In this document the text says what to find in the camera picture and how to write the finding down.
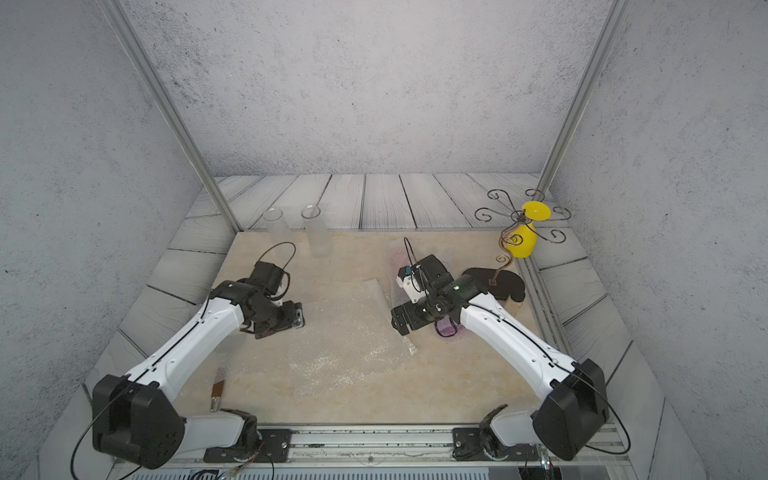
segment black base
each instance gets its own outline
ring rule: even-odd
[[[488,293],[496,300],[506,300],[508,297],[518,303],[525,300],[525,282],[517,273],[502,270],[494,283],[492,280],[495,274],[496,270],[491,268],[470,268],[462,273],[462,275],[472,275],[475,282],[488,288]]]
[[[479,427],[460,427],[453,429],[453,458],[459,462],[487,462],[491,460],[485,454],[480,440]],[[505,451],[506,458],[494,458],[497,462],[525,462],[531,467],[538,466],[539,457],[533,445],[515,445]]]
[[[243,463],[256,450],[261,448],[259,455],[253,463],[284,463],[288,460],[288,448],[290,447],[289,429],[262,430],[259,429],[259,437],[251,446],[234,445],[228,448],[215,448],[205,451],[203,462],[206,463]]]

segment metal rail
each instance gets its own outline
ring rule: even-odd
[[[608,17],[605,19],[603,30],[598,37],[598,43],[594,46],[592,56],[589,58],[587,67],[584,69],[584,74],[581,76],[576,95],[571,102],[571,108],[565,116],[560,133],[558,133],[558,137],[555,139],[552,150],[549,153],[549,158],[544,164],[544,168],[541,169],[541,175],[539,175],[538,185],[536,186],[539,192],[534,196],[534,200],[541,201],[544,198],[549,185],[554,179],[554,174],[558,171],[558,167],[560,167],[560,163],[565,155],[565,149],[568,147],[568,143],[576,131],[578,122],[581,120],[584,109],[589,102],[589,96],[598,82],[608,55],[611,53],[611,48],[616,41],[621,26],[624,24],[624,20],[627,18],[630,3],[631,0],[614,0],[611,9],[608,11]]]
[[[181,116],[176,110],[173,102],[170,99],[170,95],[165,90],[160,77],[154,70],[149,58],[147,57],[144,48],[141,46],[134,29],[131,27],[131,23],[128,21],[125,11],[120,6],[118,0],[96,0],[104,16],[107,18],[109,25],[114,30],[114,33],[118,37],[118,41],[123,46],[126,55],[131,59],[134,67],[141,76],[141,80],[147,86],[154,102],[157,107],[160,108],[160,113],[163,114],[163,118],[168,123],[168,127],[174,132],[176,139],[179,141],[181,148],[184,150],[184,154],[187,155],[187,159],[192,164],[197,176],[203,182],[203,185],[208,190],[210,197],[214,199],[216,207],[219,209],[227,224],[235,232],[242,232],[243,228],[240,222],[237,221],[234,213],[230,209],[230,205],[227,203],[227,199],[219,189],[219,185],[213,175],[210,174],[208,166],[203,159],[203,155],[198,150],[192,137],[190,136],[187,126],[184,125],[184,121],[181,120]]]

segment gray concrete wall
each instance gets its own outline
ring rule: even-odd
[[[535,172],[610,0],[122,0],[217,175]]]
[[[93,0],[3,2],[0,65],[0,478],[16,478],[200,182]]]
[[[768,2],[629,22],[553,191],[712,478],[765,478]]]

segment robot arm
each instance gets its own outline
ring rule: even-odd
[[[93,391],[93,446],[146,468],[173,455],[231,447],[245,457],[257,444],[257,420],[239,411],[182,418],[171,403],[192,372],[237,330],[263,338],[303,325],[301,303],[283,302],[283,269],[257,262],[250,277],[224,281],[192,319],[158,351],[122,377],[107,375]]]
[[[605,378],[587,359],[581,364],[538,338],[469,275],[453,280],[430,255],[398,275],[411,299],[392,310],[392,326],[401,335],[450,316],[491,345],[525,378],[541,406],[502,406],[481,424],[481,438],[491,457],[505,447],[537,440],[564,460],[574,458],[607,421]]]

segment glass cup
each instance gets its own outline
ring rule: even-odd
[[[301,210],[304,219],[306,239],[310,243],[310,252],[313,257],[326,257],[331,253],[331,239],[328,234],[326,222],[320,212],[320,207],[307,205]]]
[[[266,222],[267,231],[270,232],[272,245],[277,245],[280,242],[290,242],[290,227],[288,227],[288,221],[281,209],[270,208],[264,212],[262,218]]]

